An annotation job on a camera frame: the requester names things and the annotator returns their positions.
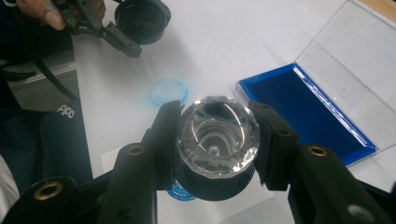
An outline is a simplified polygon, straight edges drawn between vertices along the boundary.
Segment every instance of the finger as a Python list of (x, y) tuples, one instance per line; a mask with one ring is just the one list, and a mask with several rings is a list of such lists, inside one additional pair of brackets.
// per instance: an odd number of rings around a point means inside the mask
[(42, 20), (56, 30), (65, 27), (61, 12), (50, 0), (24, 0), (27, 5), (26, 14)]
[(97, 9), (104, 4), (103, 0), (90, 0), (91, 6), (93, 7), (93, 9), (95, 11), (97, 11)]
[(102, 19), (105, 16), (105, 12), (106, 12), (106, 5), (105, 2), (102, 2), (102, 4), (96, 9), (96, 13)]

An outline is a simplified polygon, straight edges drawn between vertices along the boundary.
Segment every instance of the clear glass dome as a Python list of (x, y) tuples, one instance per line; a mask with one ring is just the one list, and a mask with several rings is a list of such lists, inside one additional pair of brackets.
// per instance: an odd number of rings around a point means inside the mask
[(230, 178), (245, 171), (257, 155), (260, 128), (251, 111), (224, 96), (193, 103), (181, 116), (180, 158), (197, 174)]

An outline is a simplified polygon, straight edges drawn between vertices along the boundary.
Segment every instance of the blue tray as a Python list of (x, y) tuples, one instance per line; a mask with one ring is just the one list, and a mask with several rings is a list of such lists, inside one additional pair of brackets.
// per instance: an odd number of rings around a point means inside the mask
[(300, 144), (318, 144), (348, 165), (375, 152), (375, 145), (332, 103), (296, 63), (238, 82), (240, 91), (270, 105), (299, 134)]

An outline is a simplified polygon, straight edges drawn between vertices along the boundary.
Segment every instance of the black mount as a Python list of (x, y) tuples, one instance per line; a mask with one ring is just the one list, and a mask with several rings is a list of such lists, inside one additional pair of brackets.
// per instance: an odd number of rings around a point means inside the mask
[[(387, 193), (361, 183), (328, 148), (300, 146), (298, 134), (270, 106), (249, 108), (261, 128), (256, 171), (269, 190), (290, 186), (296, 223), (396, 223), (396, 188)], [(122, 148), (113, 171), (82, 186), (68, 177), (36, 183), (3, 223), (157, 223), (156, 191), (176, 180), (180, 114), (179, 101), (163, 105), (142, 142)]]

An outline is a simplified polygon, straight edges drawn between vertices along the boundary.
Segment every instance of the blue circular stain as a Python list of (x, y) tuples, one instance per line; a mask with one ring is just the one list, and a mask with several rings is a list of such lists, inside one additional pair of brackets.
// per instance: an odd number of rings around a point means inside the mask
[(179, 100), (184, 105), (188, 96), (189, 90), (182, 82), (166, 78), (154, 84), (149, 98), (155, 105), (163, 105), (175, 100)]
[(186, 190), (184, 190), (180, 184), (178, 184), (176, 182), (176, 184), (172, 187), (171, 190), (168, 190), (168, 194), (175, 198), (178, 199), (179, 201), (182, 202), (187, 202), (187, 201), (191, 201), (194, 200), (195, 197), (192, 196), (190, 193), (188, 193)]

